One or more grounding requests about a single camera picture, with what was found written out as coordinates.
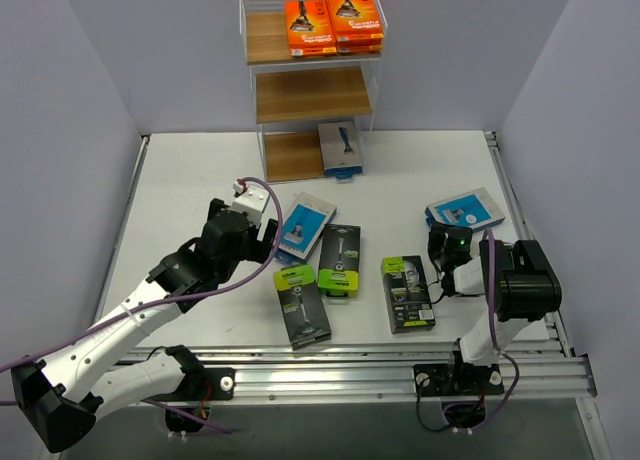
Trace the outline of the blue Harry's box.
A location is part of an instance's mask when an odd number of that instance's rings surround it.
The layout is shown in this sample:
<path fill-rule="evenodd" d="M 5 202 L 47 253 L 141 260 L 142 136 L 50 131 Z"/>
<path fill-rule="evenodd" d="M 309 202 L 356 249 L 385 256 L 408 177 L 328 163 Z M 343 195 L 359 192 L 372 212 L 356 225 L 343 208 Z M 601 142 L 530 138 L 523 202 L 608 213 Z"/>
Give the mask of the blue Harry's box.
<path fill-rule="evenodd" d="M 426 223 L 470 228 L 477 232 L 501 224 L 505 214 L 485 188 L 478 188 L 425 208 Z"/>
<path fill-rule="evenodd" d="M 336 211 L 334 204 L 306 192 L 300 193 L 284 221 L 275 259 L 285 266 L 305 264 Z"/>

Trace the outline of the grey blue razor box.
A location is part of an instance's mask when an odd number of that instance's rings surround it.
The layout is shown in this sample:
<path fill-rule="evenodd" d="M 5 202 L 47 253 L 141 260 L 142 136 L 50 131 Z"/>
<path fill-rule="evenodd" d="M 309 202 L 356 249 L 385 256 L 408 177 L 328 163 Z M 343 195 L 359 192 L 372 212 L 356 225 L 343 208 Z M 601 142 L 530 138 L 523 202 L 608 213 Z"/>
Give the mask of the grey blue razor box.
<path fill-rule="evenodd" d="M 317 126 L 325 177 L 348 180 L 363 173 L 359 134 L 352 121 Z"/>

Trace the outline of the large orange Fusion5 razor box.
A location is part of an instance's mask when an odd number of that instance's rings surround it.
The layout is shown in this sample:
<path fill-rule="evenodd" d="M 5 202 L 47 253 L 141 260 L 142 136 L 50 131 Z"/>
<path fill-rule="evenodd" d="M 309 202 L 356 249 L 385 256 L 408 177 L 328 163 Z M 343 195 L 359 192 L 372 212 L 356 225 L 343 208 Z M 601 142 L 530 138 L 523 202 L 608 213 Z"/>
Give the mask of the large orange Fusion5 razor box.
<path fill-rule="evenodd" d="M 325 0 L 289 0 L 284 3 L 289 53 L 294 58 L 337 54 Z"/>

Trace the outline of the narrow orange Fusion5 razor box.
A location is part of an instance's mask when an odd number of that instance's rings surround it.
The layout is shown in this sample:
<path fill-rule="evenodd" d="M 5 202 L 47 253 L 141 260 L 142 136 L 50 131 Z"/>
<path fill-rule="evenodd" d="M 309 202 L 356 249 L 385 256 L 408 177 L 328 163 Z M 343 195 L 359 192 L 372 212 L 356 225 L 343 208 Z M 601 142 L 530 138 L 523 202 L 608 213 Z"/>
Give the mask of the narrow orange Fusion5 razor box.
<path fill-rule="evenodd" d="M 384 38 L 384 26 L 374 0 L 327 0 L 339 43 L 372 42 Z"/>

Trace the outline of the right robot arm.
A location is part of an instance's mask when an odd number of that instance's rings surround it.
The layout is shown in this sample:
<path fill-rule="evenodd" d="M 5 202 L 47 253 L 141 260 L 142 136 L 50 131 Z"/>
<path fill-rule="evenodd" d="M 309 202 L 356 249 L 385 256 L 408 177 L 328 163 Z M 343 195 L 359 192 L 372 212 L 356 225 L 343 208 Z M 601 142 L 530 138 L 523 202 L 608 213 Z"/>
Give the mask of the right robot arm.
<path fill-rule="evenodd" d="M 441 275 L 446 297 L 482 296 L 484 312 L 458 341 L 459 358 L 444 368 L 444 380 L 455 392 L 469 391 L 480 380 L 479 367 L 497 363 L 498 356 L 530 324 L 556 312 L 562 287 L 540 243 L 495 239 L 488 229 L 471 255 L 473 231 L 434 221 L 427 252 Z"/>

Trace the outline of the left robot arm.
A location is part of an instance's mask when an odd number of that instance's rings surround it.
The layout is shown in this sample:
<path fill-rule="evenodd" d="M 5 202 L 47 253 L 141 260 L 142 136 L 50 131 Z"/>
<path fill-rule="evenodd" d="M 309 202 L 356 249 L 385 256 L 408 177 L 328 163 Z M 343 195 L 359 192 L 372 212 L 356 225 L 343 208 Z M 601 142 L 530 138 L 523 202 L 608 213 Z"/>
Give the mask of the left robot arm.
<path fill-rule="evenodd" d="M 206 369 L 183 345 L 128 367 L 115 365 L 142 340 L 199 302 L 244 286 L 230 281 L 242 262 L 264 270 L 282 219 L 263 224 L 274 194 L 256 190 L 231 204 L 213 199 L 202 233 L 165 256 L 109 314 L 62 347 L 10 365 L 15 402 L 45 448 L 60 453 L 111 413 L 156 396 L 194 400 L 212 391 Z"/>

